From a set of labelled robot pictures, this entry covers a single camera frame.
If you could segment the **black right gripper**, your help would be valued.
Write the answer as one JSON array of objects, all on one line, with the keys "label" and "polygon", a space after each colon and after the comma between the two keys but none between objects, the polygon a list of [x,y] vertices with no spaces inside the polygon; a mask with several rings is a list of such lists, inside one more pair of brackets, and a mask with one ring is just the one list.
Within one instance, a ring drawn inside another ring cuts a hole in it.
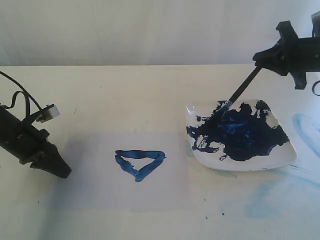
[{"label": "black right gripper", "polygon": [[320,71],[320,37],[299,38],[290,21],[280,22],[276,30],[281,44],[277,42],[273,47],[255,53],[252,60],[255,66],[280,76],[290,73],[294,88],[303,90],[307,86],[307,73]]}]

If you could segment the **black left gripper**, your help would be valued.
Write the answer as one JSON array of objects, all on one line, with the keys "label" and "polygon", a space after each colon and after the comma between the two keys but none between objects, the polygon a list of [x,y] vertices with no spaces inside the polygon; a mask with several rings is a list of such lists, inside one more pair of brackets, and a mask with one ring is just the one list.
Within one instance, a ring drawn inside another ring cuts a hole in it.
[{"label": "black left gripper", "polygon": [[4,149],[19,159],[21,164],[31,163],[30,168],[38,169],[66,179],[72,169],[48,142],[50,133],[33,126],[4,128]]}]

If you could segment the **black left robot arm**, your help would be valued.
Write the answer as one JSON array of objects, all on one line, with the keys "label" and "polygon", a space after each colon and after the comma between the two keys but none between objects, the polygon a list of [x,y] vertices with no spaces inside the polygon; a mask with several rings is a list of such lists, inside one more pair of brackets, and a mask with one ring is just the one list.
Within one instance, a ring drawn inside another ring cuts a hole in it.
[{"label": "black left robot arm", "polygon": [[46,171],[66,179],[72,169],[63,160],[57,147],[48,141],[50,133],[38,130],[32,123],[44,123],[60,115],[56,105],[51,104],[23,120],[19,120],[3,106],[0,107],[0,146],[18,158],[22,165]]}]

